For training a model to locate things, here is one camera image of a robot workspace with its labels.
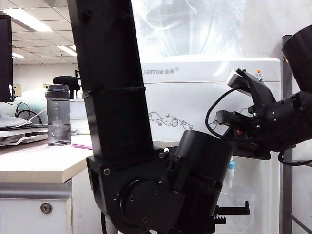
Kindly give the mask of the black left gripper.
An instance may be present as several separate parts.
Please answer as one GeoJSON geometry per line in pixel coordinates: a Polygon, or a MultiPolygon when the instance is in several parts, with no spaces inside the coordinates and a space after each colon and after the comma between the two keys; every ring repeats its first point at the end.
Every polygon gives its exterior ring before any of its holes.
{"type": "Polygon", "coordinates": [[[226,224],[226,217],[219,215],[249,215],[249,202],[245,201],[244,203],[245,205],[240,207],[220,207],[216,205],[214,214],[212,216],[208,216],[207,231],[215,232],[216,224],[226,224]]]}

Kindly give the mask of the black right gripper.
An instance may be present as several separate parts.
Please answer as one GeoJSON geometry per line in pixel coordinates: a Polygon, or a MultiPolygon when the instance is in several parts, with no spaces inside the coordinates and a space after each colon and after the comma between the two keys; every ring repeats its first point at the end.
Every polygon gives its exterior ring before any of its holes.
{"type": "MultiPolygon", "coordinates": [[[[258,138],[261,125],[254,124],[250,118],[239,113],[220,110],[216,113],[217,123],[230,127],[230,137],[234,138],[258,138]]],[[[233,147],[233,156],[253,158],[259,160],[271,159],[271,153],[267,149],[261,148],[256,143],[246,143],[230,141],[233,147]]]]}

